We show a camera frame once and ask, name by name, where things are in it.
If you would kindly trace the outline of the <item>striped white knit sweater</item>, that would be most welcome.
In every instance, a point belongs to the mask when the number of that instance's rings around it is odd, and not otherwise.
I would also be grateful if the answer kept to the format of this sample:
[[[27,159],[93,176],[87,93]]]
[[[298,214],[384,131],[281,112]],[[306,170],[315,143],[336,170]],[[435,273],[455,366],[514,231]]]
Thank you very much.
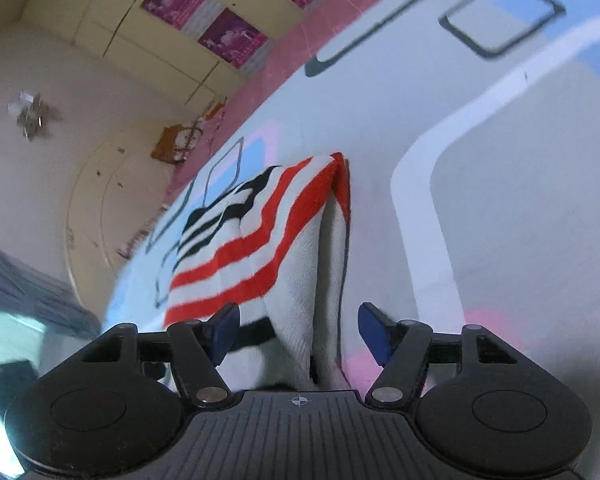
[[[343,154],[268,167],[183,226],[163,324],[207,321],[237,304],[219,372],[234,391],[347,388],[340,306],[350,226]]]

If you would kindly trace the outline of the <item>cream wooden headboard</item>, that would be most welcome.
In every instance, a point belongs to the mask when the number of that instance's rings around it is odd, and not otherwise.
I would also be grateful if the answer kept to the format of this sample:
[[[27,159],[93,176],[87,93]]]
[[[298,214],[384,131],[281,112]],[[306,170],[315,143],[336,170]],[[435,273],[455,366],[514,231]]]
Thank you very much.
[[[149,118],[110,136],[91,152],[73,183],[65,258],[74,292],[100,318],[129,242],[162,205],[172,167],[150,157],[169,119]]]

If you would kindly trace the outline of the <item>orange cartoon pillow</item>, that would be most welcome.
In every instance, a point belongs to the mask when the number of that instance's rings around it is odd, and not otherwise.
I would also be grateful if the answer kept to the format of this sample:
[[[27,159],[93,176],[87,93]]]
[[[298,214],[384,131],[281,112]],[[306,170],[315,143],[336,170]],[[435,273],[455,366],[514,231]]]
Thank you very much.
[[[196,148],[201,135],[201,120],[166,127],[162,130],[150,156],[165,164],[177,165],[185,162],[188,155]]]

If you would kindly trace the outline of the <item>grey blue curtain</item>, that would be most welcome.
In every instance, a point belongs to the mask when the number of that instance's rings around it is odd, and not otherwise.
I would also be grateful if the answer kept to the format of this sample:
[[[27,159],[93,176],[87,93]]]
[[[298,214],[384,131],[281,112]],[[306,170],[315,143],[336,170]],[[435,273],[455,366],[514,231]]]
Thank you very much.
[[[63,281],[27,266],[0,249],[0,312],[33,318],[59,333],[96,338],[102,322],[78,303]]]

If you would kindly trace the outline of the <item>patterned light blue quilt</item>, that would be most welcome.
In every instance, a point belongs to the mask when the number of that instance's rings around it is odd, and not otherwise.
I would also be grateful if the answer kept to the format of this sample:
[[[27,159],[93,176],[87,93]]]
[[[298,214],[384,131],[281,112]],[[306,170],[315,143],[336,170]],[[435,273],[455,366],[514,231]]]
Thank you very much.
[[[343,154],[351,217],[336,367],[378,366],[370,301],[441,333],[489,327],[600,397],[600,0],[380,0],[226,140],[125,266],[105,322],[161,330],[178,253],[269,166]]]

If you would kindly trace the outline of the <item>ceiling light fixture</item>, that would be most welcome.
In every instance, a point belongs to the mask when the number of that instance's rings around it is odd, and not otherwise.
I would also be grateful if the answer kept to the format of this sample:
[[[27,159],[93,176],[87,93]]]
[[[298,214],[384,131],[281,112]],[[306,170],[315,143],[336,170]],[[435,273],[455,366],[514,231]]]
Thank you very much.
[[[20,91],[19,96],[8,103],[7,113],[15,119],[22,136],[28,141],[46,136],[48,124],[61,120],[58,108],[44,101],[40,92]]]

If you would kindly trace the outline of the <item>pink bed sheet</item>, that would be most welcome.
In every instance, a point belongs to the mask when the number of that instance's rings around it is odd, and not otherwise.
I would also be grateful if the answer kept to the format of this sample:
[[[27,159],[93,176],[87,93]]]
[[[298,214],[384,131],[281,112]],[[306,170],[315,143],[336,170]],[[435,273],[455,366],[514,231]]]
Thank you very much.
[[[321,47],[380,0],[323,0],[278,40],[265,66],[227,101],[218,116],[202,128],[185,162],[176,166],[166,187],[166,206],[186,188],[240,126]]]

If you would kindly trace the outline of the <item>cream wardrobe with posters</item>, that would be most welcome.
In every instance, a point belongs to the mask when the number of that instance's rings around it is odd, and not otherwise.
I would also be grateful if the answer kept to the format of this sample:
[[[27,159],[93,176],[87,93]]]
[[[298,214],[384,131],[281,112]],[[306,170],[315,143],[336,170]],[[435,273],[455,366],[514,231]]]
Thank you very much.
[[[322,0],[0,0],[25,22],[199,112],[234,96]]]

